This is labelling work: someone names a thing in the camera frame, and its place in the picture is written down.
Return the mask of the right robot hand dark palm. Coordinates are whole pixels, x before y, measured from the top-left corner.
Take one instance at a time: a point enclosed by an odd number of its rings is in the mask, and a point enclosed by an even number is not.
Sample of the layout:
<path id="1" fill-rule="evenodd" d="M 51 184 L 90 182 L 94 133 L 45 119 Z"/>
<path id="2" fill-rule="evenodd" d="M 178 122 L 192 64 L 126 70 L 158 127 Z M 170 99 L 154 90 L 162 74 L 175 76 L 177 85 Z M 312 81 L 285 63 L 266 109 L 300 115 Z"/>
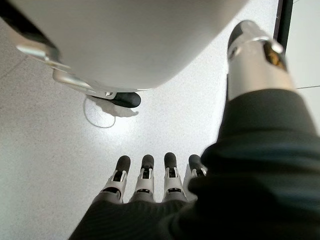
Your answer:
<path id="1" fill-rule="evenodd" d="M 154 158 L 142 158 L 123 202 L 131 160 L 113 174 L 72 240 L 317 240 L 320 138 L 296 91 L 283 47 L 243 20 L 228 41 L 227 92 L 217 141 L 189 157 L 183 187 L 176 156 L 164 156 L 164 195 L 154 200 Z"/>

